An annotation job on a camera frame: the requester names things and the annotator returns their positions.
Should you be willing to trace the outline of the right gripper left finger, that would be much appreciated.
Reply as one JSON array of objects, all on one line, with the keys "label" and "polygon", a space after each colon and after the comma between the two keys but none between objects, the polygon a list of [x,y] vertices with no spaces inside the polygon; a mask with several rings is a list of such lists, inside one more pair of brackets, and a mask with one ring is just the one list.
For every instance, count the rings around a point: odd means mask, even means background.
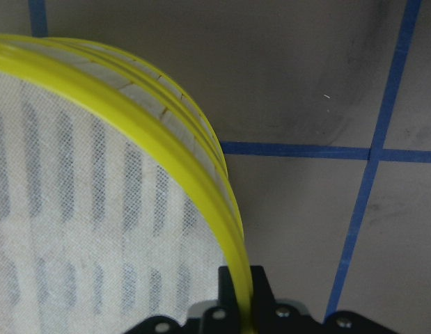
[{"label": "right gripper left finger", "polygon": [[240,333],[240,311],[228,267],[218,268],[217,300],[211,301],[201,317],[201,333]]}]

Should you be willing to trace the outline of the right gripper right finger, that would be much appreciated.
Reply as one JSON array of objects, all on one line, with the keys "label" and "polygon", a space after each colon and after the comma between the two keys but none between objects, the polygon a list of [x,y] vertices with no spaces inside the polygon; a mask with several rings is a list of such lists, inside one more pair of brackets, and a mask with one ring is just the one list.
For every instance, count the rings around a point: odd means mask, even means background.
[{"label": "right gripper right finger", "polygon": [[251,266],[252,321],[257,333],[296,333],[301,314],[287,300],[278,300],[262,266]]}]

